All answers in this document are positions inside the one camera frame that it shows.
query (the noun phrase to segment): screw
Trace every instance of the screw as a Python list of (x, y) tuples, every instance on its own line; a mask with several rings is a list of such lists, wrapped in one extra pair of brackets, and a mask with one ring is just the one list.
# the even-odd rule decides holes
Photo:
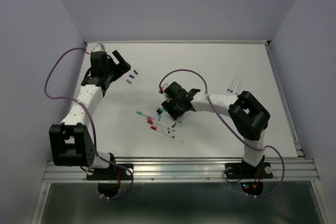
[(265, 172), (266, 172), (267, 174), (271, 174), (271, 173), (272, 173), (272, 168), (269, 167), (269, 166), (266, 166), (266, 167), (265, 167)]

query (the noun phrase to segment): white table surface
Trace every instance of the white table surface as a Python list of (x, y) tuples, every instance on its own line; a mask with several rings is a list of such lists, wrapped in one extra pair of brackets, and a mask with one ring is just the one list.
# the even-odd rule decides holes
[[(88, 51), (97, 43), (88, 45)], [(264, 145), (273, 145), (283, 157), (297, 157), (293, 138), (264, 45), (258, 44), (183, 44), (183, 43), (103, 43), (106, 52), (118, 50), (139, 74), (125, 74), (113, 82), (98, 104), (93, 120), (98, 150), (118, 157), (242, 157), (243, 144), (222, 124), (214, 113), (187, 112), (178, 124), (175, 138), (150, 129), (137, 110), (155, 115), (164, 101), (158, 93), (161, 78), (175, 69), (192, 69), (207, 81), (209, 93), (230, 94), (227, 86), (235, 74), (243, 78), (242, 89), (250, 91), (269, 111), (271, 118)], [(90, 67), (85, 56), (76, 87)], [(204, 90), (202, 81), (192, 73), (175, 73), (165, 82), (176, 81), (187, 91)], [(226, 121), (234, 128), (230, 118)], [(266, 150), (268, 157), (277, 157)]]

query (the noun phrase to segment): marker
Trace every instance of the marker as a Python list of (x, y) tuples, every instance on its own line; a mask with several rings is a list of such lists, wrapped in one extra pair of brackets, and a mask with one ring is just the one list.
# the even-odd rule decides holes
[(160, 119), (156, 120), (156, 119), (154, 119), (154, 118), (148, 116), (148, 117), (147, 117), (147, 120), (148, 120), (148, 121), (152, 121), (153, 123), (156, 123), (156, 124), (158, 124), (158, 125), (161, 125), (162, 127), (167, 128), (167, 130), (169, 130), (169, 131), (174, 131), (174, 132), (175, 132), (175, 129), (172, 129), (172, 128), (170, 128), (170, 127), (166, 127), (166, 126), (163, 125), (161, 122), (159, 122)]
[(166, 133), (166, 132), (164, 132), (164, 131), (162, 131), (162, 130), (160, 130), (160, 129), (158, 129), (158, 128), (155, 128), (154, 126), (151, 126), (151, 129), (152, 129), (152, 130), (155, 130), (156, 132), (159, 132), (159, 133), (161, 133), (161, 134), (163, 134), (163, 135), (166, 135), (166, 136), (168, 136), (168, 137), (175, 138), (175, 136), (173, 136), (173, 135), (171, 135), (171, 134), (168, 134), (168, 133)]
[(240, 88), (242, 87), (242, 84), (243, 84), (243, 79), (240, 80), (240, 83), (238, 85), (236, 94), (238, 94), (240, 92)]
[(152, 122), (159, 122), (159, 120), (161, 120), (161, 119), (160, 118), (159, 119), (155, 119), (155, 118), (153, 118), (151, 116), (147, 116), (147, 120), (152, 121)]
[(141, 111), (137, 111), (137, 114), (138, 114), (138, 115), (142, 115), (142, 116), (146, 116), (146, 117), (147, 117), (147, 120), (148, 120), (148, 118), (154, 119), (153, 117), (151, 117), (151, 116), (149, 116), (149, 115), (146, 115), (146, 114), (142, 113)]
[(163, 111), (162, 109), (158, 108), (157, 113), (159, 113), (160, 115), (164, 116), (168, 121), (170, 121), (172, 124), (174, 124), (174, 121), (172, 119), (169, 118), (169, 114), (165, 111)]
[(162, 119), (167, 124), (167, 126), (172, 126), (172, 124), (166, 118), (164, 118), (162, 115), (160, 115), (160, 114), (156, 114), (156, 115), (158, 116), (158, 118)]
[(231, 82), (229, 84), (229, 87), (227, 87), (227, 91), (230, 91), (234, 79), (235, 79), (235, 75), (233, 75)]
[(231, 90), (230, 90), (231, 93), (232, 93), (233, 90), (235, 89), (235, 86), (236, 86), (237, 82), (238, 82), (238, 76), (236, 76), (236, 77), (235, 77), (235, 80), (233, 81), (233, 87), (231, 87)]
[(169, 127), (166, 127), (166, 126), (163, 126), (163, 125), (161, 125), (160, 123), (155, 123), (155, 122), (153, 122), (153, 121), (151, 121), (151, 120), (147, 120), (147, 122), (149, 123), (149, 124), (152, 124), (153, 126), (155, 126), (155, 127), (159, 127), (159, 128), (161, 128), (161, 129), (163, 129), (163, 130), (168, 130), (168, 131), (172, 131), (172, 132), (175, 132), (175, 129), (171, 129), (171, 128), (169, 128)]
[(160, 125), (160, 124), (153, 123), (152, 121), (147, 121), (147, 123), (151, 124), (153, 127), (157, 128), (157, 129), (159, 129), (159, 130), (162, 130), (162, 131), (164, 131), (164, 132), (170, 133), (170, 131), (167, 130), (166, 127), (164, 127), (164, 126), (162, 126), (162, 125)]
[(166, 120), (169, 122), (169, 126), (175, 126), (175, 122), (172, 122), (172, 121), (165, 115), (165, 113), (164, 113), (163, 110), (158, 109), (158, 110), (157, 110), (157, 113), (158, 113), (160, 116), (162, 116), (162, 118), (166, 119)]
[(162, 107), (162, 110), (163, 110), (164, 112), (166, 112), (165, 114), (168, 116), (168, 118), (169, 118), (171, 121), (175, 122), (175, 120), (169, 115), (169, 113), (167, 112), (167, 110), (166, 110), (164, 107)]
[(172, 125), (176, 125), (176, 123), (175, 123), (175, 120), (173, 120), (172, 118), (171, 118), (171, 116), (168, 114), (168, 112), (166, 112), (166, 111), (162, 111), (162, 113), (165, 115), (165, 117), (170, 121), (170, 122), (172, 122)]

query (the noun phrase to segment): white wall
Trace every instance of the white wall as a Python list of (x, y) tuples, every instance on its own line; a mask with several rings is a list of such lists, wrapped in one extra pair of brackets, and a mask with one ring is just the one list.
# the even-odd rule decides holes
[(336, 0), (295, 0), (271, 49), (303, 150), (336, 211)]
[(271, 39), (294, 0), (63, 0), (86, 41)]
[[(48, 130), (68, 103), (50, 101), (45, 78), (82, 39), (61, 0), (0, 0), (0, 222), (30, 223), (47, 159)], [(72, 95), (82, 53), (69, 55), (50, 92)]]

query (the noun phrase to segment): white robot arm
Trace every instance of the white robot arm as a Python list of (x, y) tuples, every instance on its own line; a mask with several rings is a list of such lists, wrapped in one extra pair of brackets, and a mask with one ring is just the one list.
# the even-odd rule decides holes
[[(207, 94), (199, 89), (187, 92), (178, 83), (172, 82), (162, 87), (166, 101), (162, 107), (176, 120), (187, 111), (214, 112)], [(249, 92), (243, 91), (240, 95), (208, 95), (219, 114), (230, 117), (238, 132), (248, 146), (244, 146), (243, 163), (250, 166), (250, 170), (260, 170), (264, 165), (264, 134), (270, 114)]]
[[(131, 69), (118, 51), (115, 50), (112, 54), (118, 60), (118, 64), (107, 55), (102, 44), (97, 44), (91, 52), (91, 67), (85, 74), (77, 97), (78, 102), (84, 104), (90, 114), (93, 114), (110, 84)], [(88, 127), (87, 113), (78, 103), (73, 104), (60, 124), (50, 127), (49, 138), (55, 165), (115, 169), (96, 155)], [(74, 143), (66, 141), (71, 137)], [(98, 152), (98, 155), (115, 163), (111, 153)]]

